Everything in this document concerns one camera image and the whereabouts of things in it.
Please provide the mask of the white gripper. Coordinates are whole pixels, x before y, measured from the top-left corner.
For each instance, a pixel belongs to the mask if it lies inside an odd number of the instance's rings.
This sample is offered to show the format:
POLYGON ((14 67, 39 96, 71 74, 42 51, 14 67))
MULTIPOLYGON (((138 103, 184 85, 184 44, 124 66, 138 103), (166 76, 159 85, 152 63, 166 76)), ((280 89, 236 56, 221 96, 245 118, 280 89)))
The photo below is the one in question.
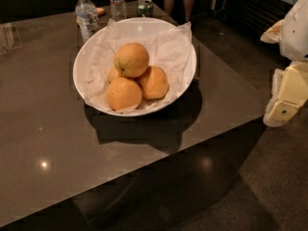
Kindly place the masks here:
POLYGON ((263 121, 278 127, 290 121, 308 100, 308 0, 297 0, 281 19, 260 37, 265 43, 279 43, 280 53, 292 62, 272 77, 271 99, 263 121))

